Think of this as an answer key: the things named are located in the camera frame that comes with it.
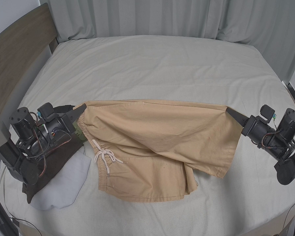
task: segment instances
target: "black stand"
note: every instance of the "black stand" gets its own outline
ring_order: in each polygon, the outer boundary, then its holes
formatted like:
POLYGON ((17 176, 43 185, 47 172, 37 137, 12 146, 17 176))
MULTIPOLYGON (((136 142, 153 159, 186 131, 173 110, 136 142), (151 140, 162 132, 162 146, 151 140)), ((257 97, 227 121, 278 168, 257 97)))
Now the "black stand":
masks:
POLYGON ((19 236, 19 231, 16 226, 12 223, 8 214, 0 203, 0 232, 4 236, 19 236))

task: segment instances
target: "gray curtain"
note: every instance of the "gray curtain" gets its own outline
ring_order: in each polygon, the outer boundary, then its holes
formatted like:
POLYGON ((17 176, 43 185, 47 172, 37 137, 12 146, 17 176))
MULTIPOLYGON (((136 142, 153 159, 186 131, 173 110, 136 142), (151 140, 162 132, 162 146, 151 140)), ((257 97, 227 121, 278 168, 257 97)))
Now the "gray curtain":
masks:
POLYGON ((40 0, 59 41, 173 35, 253 45, 279 78, 295 70, 295 0, 40 0))

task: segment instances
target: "dark brown cloth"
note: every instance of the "dark brown cloth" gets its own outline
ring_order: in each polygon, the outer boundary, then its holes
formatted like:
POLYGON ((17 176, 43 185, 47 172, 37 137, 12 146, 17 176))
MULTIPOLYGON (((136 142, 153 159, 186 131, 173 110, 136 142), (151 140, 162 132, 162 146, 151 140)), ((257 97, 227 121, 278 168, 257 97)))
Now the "dark brown cloth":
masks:
MULTIPOLYGON (((76 134, 71 135, 71 140, 55 149, 51 154, 46 157, 46 171, 38 179, 37 183, 30 185, 24 184, 22 192, 27 196, 27 203, 32 201, 34 195, 39 192, 43 187, 45 187, 49 181, 57 175, 57 173, 62 169, 65 163, 70 159, 70 157, 78 151, 79 148, 83 146, 81 140, 76 136, 76 134)), ((38 169, 40 172, 44 169, 44 160, 40 160, 38 163, 38 169)))

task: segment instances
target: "tan shorts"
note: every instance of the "tan shorts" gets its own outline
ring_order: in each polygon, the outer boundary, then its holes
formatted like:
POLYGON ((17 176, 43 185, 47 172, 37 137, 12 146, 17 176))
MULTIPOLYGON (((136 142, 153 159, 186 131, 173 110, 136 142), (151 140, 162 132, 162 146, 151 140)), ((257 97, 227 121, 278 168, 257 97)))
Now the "tan shorts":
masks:
POLYGON ((242 130, 224 105, 168 100, 85 104, 77 123, 98 154, 98 188, 133 202, 184 198, 197 189, 193 169, 223 178, 242 130))

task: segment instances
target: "fitted sheet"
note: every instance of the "fitted sheet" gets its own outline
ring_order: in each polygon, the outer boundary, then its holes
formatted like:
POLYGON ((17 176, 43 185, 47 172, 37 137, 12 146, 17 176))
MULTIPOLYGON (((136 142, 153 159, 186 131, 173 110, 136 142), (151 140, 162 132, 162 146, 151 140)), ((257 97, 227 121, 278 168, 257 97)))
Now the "fitted sheet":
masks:
MULTIPOLYGON (((279 121, 295 104, 252 46, 211 39, 129 36, 61 43, 20 106, 50 102, 166 99, 228 105, 250 116, 268 104, 279 121)), ((12 140, 16 141, 13 130, 12 140)), ((86 155, 94 158, 91 145, 86 155)), ((53 235, 238 235, 281 214, 295 202, 295 180, 280 185, 273 159, 241 136, 224 179, 195 171, 198 188, 184 199, 130 203, 98 190, 91 162, 75 202, 35 210, 22 183, 0 168, 0 201, 16 218, 53 235)))

